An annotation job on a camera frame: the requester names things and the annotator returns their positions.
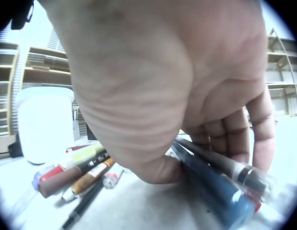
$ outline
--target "hand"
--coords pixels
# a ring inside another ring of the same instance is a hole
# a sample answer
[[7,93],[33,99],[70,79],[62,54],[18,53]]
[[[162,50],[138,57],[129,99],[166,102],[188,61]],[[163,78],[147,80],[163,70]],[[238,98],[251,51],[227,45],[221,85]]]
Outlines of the hand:
[[42,2],[69,58],[76,100],[115,161],[149,183],[182,176],[165,156],[192,140],[268,170],[274,118],[267,36],[256,1]]

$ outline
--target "cable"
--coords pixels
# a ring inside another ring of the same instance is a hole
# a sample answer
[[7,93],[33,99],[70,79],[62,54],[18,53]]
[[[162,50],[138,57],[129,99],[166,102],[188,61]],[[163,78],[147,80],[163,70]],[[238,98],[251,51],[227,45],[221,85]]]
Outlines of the cable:
[[8,152],[0,152],[0,154],[6,154],[6,153],[10,153],[9,151]]

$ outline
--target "finger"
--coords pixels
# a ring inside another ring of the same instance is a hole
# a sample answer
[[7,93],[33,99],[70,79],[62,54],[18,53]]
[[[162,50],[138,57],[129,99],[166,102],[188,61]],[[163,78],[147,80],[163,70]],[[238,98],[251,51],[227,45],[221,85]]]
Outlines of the finger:
[[223,119],[228,139],[228,157],[249,162],[249,123],[243,109],[240,109]]
[[205,149],[210,149],[210,141],[204,126],[186,128],[184,132],[188,134],[195,144],[201,145]]
[[246,105],[254,131],[253,166],[268,171],[274,154],[274,116],[268,87]]
[[204,127],[210,137],[211,150],[227,156],[227,136],[222,120],[209,122]]
[[184,179],[179,160],[166,155],[144,164],[134,165],[132,171],[140,179],[151,184],[175,183]]

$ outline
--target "black object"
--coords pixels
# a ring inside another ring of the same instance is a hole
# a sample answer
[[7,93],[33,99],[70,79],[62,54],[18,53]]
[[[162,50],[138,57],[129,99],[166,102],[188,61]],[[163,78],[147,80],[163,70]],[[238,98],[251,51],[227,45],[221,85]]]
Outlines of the black object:
[[102,152],[98,153],[94,158],[91,158],[90,160],[78,164],[77,167],[81,170],[82,174],[85,174],[91,169],[93,169],[95,166],[97,166],[99,163],[107,160],[109,157],[110,156],[107,153],[107,151],[103,150]]
[[94,136],[94,134],[93,134],[92,131],[90,130],[88,124],[86,124],[86,126],[87,126],[88,140],[97,140],[97,138]]
[[19,134],[18,133],[16,134],[15,142],[13,144],[9,145],[8,149],[9,149],[10,157],[12,157],[12,158],[23,156],[22,148],[21,148],[21,145],[19,142]]
[[292,214],[288,217],[287,222],[282,226],[282,229],[293,229],[293,226],[296,226],[297,228],[297,205],[292,211]]
[[27,18],[31,7],[33,7],[33,0],[22,1],[1,1],[0,5],[0,31],[3,30],[8,23],[11,22],[12,30],[20,30],[24,27],[26,22],[30,22],[32,13]]
[[84,195],[79,205],[69,215],[69,219],[64,223],[61,230],[70,229],[72,227],[72,225],[81,217],[84,211],[88,208],[88,206],[94,200],[94,198],[99,194],[102,188],[103,177],[100,177],[95,183],[94,188],[92,188],[86,195]]
[[192,156],[176,141],[171,148],[182,162],[191,185],[218,218],[222,229],[237,229],[252,218],[255,204],[234,183]]
[[284,20],[285,25],[291,30],[297,40],[297,1],[276,1],[264,0],[276,11]]

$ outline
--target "white container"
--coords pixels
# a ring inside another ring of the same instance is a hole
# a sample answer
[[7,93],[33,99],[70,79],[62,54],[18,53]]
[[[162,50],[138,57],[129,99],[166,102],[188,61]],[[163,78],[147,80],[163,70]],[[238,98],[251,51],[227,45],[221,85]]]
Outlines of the white container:
[[31,87],[16,97],[19,140],[31,163],[56,161],[74,146],[74,92],[63,87]]

